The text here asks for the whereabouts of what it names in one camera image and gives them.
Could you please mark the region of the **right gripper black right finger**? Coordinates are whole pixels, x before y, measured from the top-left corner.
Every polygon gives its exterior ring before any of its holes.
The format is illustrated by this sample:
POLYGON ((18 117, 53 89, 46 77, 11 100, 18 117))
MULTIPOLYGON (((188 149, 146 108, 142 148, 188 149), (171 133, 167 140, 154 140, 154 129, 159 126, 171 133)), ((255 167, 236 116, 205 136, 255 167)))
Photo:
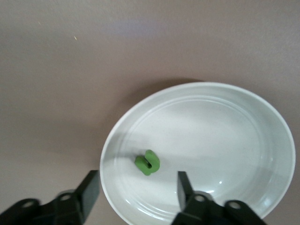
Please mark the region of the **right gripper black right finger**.
POLYGON ((229 200, 223 206, 212 196, 195 191, 186 172, 177 175, 180 212, 173 225, 264 225, 266 224, 246 203, 229 200))

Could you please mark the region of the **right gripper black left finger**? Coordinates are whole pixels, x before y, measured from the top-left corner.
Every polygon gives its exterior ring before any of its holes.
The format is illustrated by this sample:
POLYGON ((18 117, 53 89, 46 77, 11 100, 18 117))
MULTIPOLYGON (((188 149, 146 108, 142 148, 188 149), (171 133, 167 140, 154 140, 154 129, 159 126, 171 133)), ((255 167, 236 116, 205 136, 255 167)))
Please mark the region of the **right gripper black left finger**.
POLYGON ((74 190, 59 193, 42 205, 38 199, 20 200, 0 214, 2 225, 83 225, 100 193, 99 171, 91 170, 74 190))

